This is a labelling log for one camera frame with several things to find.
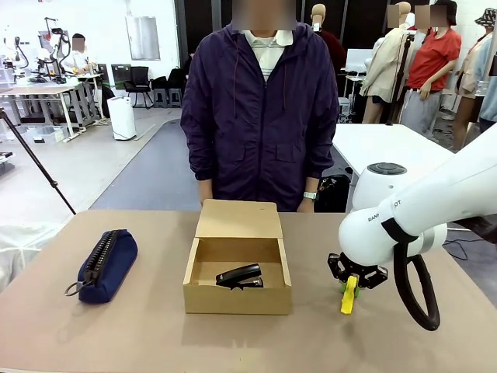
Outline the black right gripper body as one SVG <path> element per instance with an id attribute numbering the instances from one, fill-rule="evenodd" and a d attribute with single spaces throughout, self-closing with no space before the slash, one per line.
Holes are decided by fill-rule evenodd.
<path id="1" fill-rule="evenodd" d="M 349 261 L 346 264 L 346 269 L 349 271 L 349 275 L 358 278 L 365 278 L 375 272 L 375 266 L 363 266 L 353 261 Z"/>

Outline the person's right hand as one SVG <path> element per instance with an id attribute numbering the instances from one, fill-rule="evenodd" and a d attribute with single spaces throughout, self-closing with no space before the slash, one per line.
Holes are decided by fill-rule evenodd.
<path id="1" fill-rule="evenodd" d="M 212 180 L 201 180 L 198 182 L 199 201 L 201 206 L 205 200 L 213 199 Z"/>

